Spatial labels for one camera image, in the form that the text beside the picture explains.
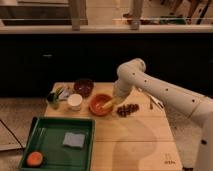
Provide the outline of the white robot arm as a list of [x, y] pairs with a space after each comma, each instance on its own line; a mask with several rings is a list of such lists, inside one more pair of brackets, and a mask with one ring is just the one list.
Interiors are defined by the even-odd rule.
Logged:
[[213, 99], [149, 76], [145, 70], [140, 58], [118, 66], [113, 88], [116, 102], [124, 101], [136, 87], [179, 110], [202, 128], [194, 171], [213, 171]]

